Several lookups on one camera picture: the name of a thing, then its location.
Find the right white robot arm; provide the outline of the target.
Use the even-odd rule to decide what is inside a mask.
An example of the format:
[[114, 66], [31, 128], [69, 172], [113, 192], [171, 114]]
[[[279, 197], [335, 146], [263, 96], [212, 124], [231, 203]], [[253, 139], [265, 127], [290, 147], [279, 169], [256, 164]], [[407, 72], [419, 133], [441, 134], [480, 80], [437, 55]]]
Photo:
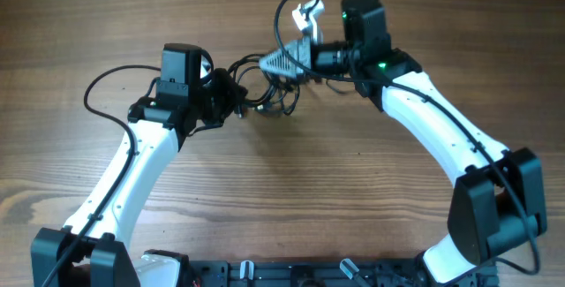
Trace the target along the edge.
[[434, 86], [422, 66], [392, 45], [380, 0], [342, 0], [344, 38], [322, 40], [321, 0], [292, 13], [300, 39], [279, 42], [259, 61], [268, 74], [301, 83], [350, 82], [376, 108], [403, 125], [447, 175], [453, 192], [445, 238], [423, 252], [430, 284], [480, 279], [505, 253], [536, 245], [547, 229], [543, 172], [528, 148], [510, 150], [482, 132]]

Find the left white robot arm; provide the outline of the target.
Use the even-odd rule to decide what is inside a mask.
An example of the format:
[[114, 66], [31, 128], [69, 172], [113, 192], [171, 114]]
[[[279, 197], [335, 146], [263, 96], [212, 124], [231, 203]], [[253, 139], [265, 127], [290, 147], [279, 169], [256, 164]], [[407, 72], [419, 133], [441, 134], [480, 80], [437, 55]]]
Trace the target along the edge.
[[160, 76], [120, 123], [124, 138], [80, 208], [31, 244], [36, 286], [199, 286], [187, 255], [129, 255], [133, 229], [155, 182], [185, 139], [219, 128], [246, 91], [202, 48], [167, 43]]

